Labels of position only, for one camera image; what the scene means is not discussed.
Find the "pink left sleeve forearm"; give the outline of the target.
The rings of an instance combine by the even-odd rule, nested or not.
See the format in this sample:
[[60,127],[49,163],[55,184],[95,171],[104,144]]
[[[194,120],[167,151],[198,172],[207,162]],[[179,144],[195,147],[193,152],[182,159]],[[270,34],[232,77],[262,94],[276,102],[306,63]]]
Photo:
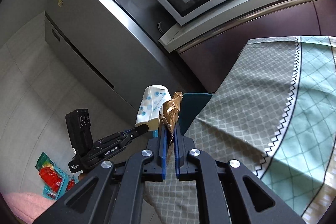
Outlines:
[[33,223],[55,203],[54,200],[29,192],[5,194],[4,199],[13,214],[25,223]]

